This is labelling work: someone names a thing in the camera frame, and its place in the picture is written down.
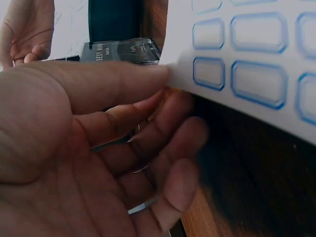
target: black packaging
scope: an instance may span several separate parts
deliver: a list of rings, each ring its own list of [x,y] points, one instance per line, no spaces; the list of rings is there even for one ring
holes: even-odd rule
[[[160,51],[149,38],[86,43],[81,62],[126,61],[134,64],[158,64]]]

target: rectangular label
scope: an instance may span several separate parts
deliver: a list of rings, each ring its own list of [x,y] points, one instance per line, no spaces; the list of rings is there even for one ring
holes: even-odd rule
[[[225,86],[225,64],[220,58],[197,57],[193,61],[195,84],[215,90]]]
[[[216,11],[222,6],[222,0],[192,0],[192,11],[195,14],[203,14]]]
[[[235,96],[276,110],[284,106],[287,75],[281,67],[236,61],[231,77]]]
[[[296,109],[302,120],[316,125],[316,74],[304,73],[299,78]]]
[[[297,45],[301,53],[316,59],[316,12],[304,12],[296,20]]]
[[[265,2],[272,2],[272,1],[277,1],[277,0],[231,0],[232,4],[235,6],[258,4],[258,3],[265,3]]]
[[[195,49],[221,49],[224,45],[224,22],[221,18],[197,22],[193,26]]]
[[[279,13],[235,16],[231,43],[236,50],[282,53],[288,45],[286,19]]]

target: wooden surface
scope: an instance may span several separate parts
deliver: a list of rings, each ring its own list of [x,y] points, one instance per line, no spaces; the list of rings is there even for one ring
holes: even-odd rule
[[[144,10],[142,36],[162,47],[167,0],[144,0]],[[201,98],[195,114],[211,137],[198,158],[201,188],[182,218],[187,236],[316,236],[316,148]]]

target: palm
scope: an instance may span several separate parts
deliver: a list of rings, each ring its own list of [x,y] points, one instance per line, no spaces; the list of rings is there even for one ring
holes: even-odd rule
[[[47,58],[54,29],[53,0],[17,1],[16,4],[10,6],[13,13],[7,14],[4,21],[13,32],[12,59],[23,62],[29,54],[29,61]]]
[[[47,172],[30,185],[6,190],[6,195],[18,195],[24,206],[32,203],[32,209],[21,215],[29,225],[40,222],[47,232],[53,228],[52,236],[135,237],[127,210],[140,200],[128,197],[100,156],[90,151],[77,120],[72,127]],[[27,236],[30,230],[20,231]],[[40,231],[29,234],[40,236]]]
[[[186,119],[189,95],[171,98],[129,143],[90,149],[121,137],[154,111],[159,94],[94,112],[153,94],[164,82],[157,79],[161,74],[146,70],[55,62],[3,74],[0,180],[7,184],[0,185],[0,219],[5,236],[155,237],[180,218],[197,185],[189,159],[207,137],[203,122]],[[142,94],[136,85],[143,86]],[[127,214],[155,195],[160,198],[153,206]]]

